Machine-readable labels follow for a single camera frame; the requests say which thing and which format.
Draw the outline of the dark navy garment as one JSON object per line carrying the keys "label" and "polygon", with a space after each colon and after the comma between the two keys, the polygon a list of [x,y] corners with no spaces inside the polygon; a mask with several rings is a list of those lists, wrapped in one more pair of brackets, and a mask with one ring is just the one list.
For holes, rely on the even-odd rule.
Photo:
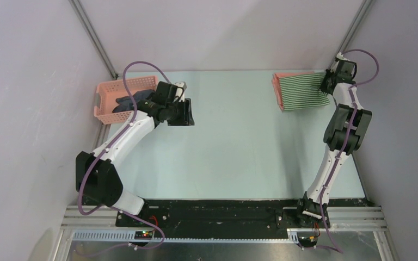
{"label": "dark navy garment", "polygon": [[[133,94],[134,100],[138,103],[141,100],[145,100],[149,98],[155,91],[148,89],[148,90],[141,90],[137,91]],[[134,110],[134,106],[130,96],[119,97],[115,99],[117,106],[112,110],[112,113],[120,113],[124,111],[131,111]]]}

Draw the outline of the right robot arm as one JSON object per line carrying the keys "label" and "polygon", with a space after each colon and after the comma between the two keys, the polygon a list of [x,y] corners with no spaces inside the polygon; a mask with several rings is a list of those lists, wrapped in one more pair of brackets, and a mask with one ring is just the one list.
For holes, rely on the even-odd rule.
{"label": "right robot arm", "polygon": [[295,221],[309,227],[323,221],[331,187],[340,168],[358,150],[366,135],[372,112],[364,109],[357,97],[354,77],[357,65],[346,58],[336,58],[319,89],[332,95],[336,109],[325,130],[325,154],[317,176],[298,202]]}

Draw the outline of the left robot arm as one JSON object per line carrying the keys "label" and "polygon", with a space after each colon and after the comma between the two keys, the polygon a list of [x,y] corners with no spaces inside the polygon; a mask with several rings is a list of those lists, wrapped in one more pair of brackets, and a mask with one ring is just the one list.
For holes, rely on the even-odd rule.
{"label": "left robot arm", "polygon": [[143,207],[144,199],[124,188],[118,167],[159,124],[194,125],[186,89],[185,82],[158,82],[147,98],[133,101],[133,112],[112,137],[92,152],[82,151],[77,155],[75,181],[80,197],[128,212],[136,226],[148,224],[150,211]]}

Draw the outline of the pink plastic laundry basket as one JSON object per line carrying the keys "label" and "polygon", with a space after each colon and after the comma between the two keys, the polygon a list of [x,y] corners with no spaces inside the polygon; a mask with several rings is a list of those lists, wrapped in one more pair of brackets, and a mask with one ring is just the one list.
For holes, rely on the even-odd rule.
{"label": "pink plastic laundry basket", "polygon": [[[158,83],[158,78],[156,76],[129,78],[126,79],[126,83],[131,94],[135,94],[138,91],[154,90]],[[128,92],[122,80],[100,83],[96,89],[94,116],[104,125],[124,123],[133,111],[127,110],[114,113],[113,110],[119,105],[116,99],[125,96],[128,96]]]}

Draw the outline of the left small circuit board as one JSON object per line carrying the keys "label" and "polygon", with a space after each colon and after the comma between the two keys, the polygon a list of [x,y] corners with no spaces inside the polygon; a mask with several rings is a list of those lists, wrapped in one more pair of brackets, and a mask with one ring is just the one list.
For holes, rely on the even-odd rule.
{"label": "left small circuit board", "polygon": [[134,240],[151,240],[154,236],[154,231],[135,231]]}

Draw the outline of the small circuit board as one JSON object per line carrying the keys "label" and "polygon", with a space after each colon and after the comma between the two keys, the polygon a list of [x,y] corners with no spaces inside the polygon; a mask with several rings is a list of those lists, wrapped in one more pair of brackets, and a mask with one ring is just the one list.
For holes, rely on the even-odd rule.
{"label": "small circuit board", "polygon": [[135,231],[134,240],[151,240],[154,236],[154,231]]}
{"label": "small circuit board", "polygon": [[316,244],[317,243],[317,239],[318,239],[319,237],[317,237],[317,236],[314,236],[314,235],[310,235],[310,236],[301,236],[301,235],[299,235],[298,236],[298,242],[300,243],[300,244],[302,244],[302,245],[314,245],[314,244]]}

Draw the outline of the right small circuit board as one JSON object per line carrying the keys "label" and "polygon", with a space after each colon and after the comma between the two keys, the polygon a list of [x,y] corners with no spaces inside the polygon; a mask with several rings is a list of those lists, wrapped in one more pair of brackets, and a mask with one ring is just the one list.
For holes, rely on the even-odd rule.
{"label": "right small circuit board", "polygon": [[314,236],[314,235],[310,235],[310,236],[301,236],[301,235],[299,235],[298,236],[298,242],[300,243],[300,244],[302,244],[302,245],[314,245],[314,244],[316,244],[317,243],[317,239],[318,239],[319,237],[317,237],[317,236]]}

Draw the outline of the right aluminium corner post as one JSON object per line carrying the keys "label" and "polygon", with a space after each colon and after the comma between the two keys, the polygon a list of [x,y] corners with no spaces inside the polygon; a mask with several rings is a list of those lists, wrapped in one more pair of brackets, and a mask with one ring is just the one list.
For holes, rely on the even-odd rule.
{"label": "right aluminium corner post", "polygon": [[349,45],[352,43],[354,37],[357,35],[360,26],[363,24],[365,18],[370,13],[373,5],[375,4],[375,0],[364,0],[360,4],[358,11],[356,12],[355,16],[353,17],[342,41],[340,42],[339,47],[337,48],[335,54],[332,56],[331,62],[329,63],[328,69],[330,69],[333,65],[334,59],[338,53],[346,51]]}

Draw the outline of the aluminium corner post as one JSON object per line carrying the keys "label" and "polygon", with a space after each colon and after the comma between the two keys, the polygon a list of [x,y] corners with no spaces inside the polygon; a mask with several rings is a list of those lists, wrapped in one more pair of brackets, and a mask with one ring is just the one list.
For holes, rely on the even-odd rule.
{"label": "aluminium corner post", "polygon": [[92,46],[94,47],[95,51],[97,52],[100,60],[102,61],[105,69],[107,70],[108,74],[110,75],[111,79],[116,80],[119,77],[118,72],[113,66],[106,49],[104,48],[94,25],[92,24],[90,17],[85,10],[82,2],[80,0],[68,0],[71,4],[72,9],[74,10],[76,16],[78,17],[81,26],[85,30],[88,38],[90,39]]}
{"label": "aluminium corner post", "polygon": [[360,4],[358,11],[356,12],[355,16],[353,17],[342,41],[340,42],[339,47],[337,48],[335,54],[332,56],[331,62],[329,63],[328,69],[330,69],[333,65],[334,59],[338,53],[346,51],[349,45],[352,43],[354,37],[357,35],[360,26],[363,24],[365,18],[370,13],[373,5],[375,4],[375,0],[364,0]]}

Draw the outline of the left aluminium corner post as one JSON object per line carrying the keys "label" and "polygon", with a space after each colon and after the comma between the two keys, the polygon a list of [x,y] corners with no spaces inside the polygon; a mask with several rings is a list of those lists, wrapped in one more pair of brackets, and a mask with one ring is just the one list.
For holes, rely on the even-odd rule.
{"label": "left aluminium corner post", "polygon": [[92,24],[90,17],[85,10],[82,2],[80,0],[68,0],[71,4],[72,9],[74,10],[76,16],[78,17],[81,26],[85,30],[88,38],[90,39],[92,46],[94,47],[95,51],[97,52],[100,60],[102,61],[105,69],[107,70],[108,74],[110,75],[111,79],[116,80],[119,77],[118,72],[113,66],[106,49],[104,48],[94,25]]}

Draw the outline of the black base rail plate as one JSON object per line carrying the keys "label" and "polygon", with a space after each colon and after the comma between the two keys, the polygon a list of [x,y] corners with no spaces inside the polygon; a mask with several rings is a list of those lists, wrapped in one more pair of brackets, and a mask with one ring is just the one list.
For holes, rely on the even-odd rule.
{"label": "black base rail plate", "polygon": [[[157,225],[168,237],[222,239],[287,238],[287,230],[313,228],[297,217],[299,199],[146,200],[139,218]],[[317,222],[323,228],[322,221]]]}

